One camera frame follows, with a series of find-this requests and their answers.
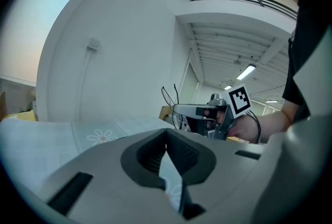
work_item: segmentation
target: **wrist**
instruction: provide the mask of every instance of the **wrist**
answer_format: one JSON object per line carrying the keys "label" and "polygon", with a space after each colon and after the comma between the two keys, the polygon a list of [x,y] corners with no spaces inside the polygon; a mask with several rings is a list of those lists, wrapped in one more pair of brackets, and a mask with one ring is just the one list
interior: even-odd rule
{"label": "wrist", "polygon": [[237,120],[236,126],[239,128],[239,138],[247,140],[250,143],[256,143],[258,137],[257,122],[248,115],[242,115]]}

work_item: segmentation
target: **hand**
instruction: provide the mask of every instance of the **hand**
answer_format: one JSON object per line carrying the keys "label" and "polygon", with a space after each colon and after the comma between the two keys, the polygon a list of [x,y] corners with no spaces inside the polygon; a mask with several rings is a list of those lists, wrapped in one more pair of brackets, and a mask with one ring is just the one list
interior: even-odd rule
{"label": "hand", "polygon": [[[224,112],[217,112],[217,122],[221,124],[224,119]],[[209,110],[204,111],[204,115],[209,115]],[[250,143],[255,143],[258,135],[257,123],[248,115],[242,115],[235,120],[235,124],[229,130],[228,136],[236,136],[240,139],[247,140]]]}

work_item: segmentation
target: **white wall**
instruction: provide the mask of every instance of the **white wall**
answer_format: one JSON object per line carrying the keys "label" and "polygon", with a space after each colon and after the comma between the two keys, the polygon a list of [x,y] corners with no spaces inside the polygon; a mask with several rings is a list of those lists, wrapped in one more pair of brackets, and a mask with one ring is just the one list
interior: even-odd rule
{"label": "white wall", "polygon": [[192,104],[195,93],[197,91],[198,80],[192,69],[191,65],[188,65],[186,77],[183,81],[181,91],[179,94],[179,103]]}
{"label": "white wall", "polygon": [[26,107],[35,98],[34,87],[0,79],[0,94],[5,92],[8,114],[25,111]]}
{"label": "white wall", "polygon": [[158,117],[165,104],[161,87],[170,93],[174,83],[179,87],[189,55],[186,37],[174,16],[174,9],[187,1],[71,0],[55,22],[44,46],[45,56],[41,56],[39,117],[73,120],[90,37],[99,39],[101,46],[92,55],[84,79],[81,120]]}
{"label": "white wall", "polygon": [[35,85],[46,37],[68,1],[14,1],[0,33],[0,78]]}
{"label": "white wall", "polygon": [[195,104],[206,104],[209,102],[211,95],[213,93],[221,94],[223,92],[224,92],[223,89],[218,89],[202,84],[197,91]]}

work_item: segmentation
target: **black sleeve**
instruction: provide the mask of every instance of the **black sleeve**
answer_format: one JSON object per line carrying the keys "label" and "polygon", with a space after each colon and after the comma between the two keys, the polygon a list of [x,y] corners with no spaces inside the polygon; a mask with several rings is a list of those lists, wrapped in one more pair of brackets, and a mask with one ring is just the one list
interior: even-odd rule
{"label": "black sleeve", "polygon": [[288,76],[287,76],[287,82],[284,90],[284,94],[282,95],[282,98],[289,102],[293,102],[297,105],[303,104],[302,96],[300,95],[300,91],[298,90],[293,77],[294,77],[294,66],[293,66],[293,59],[291,54],[291,47],[288,49],[288,55],[289,55],[289,67],[288,67]]}

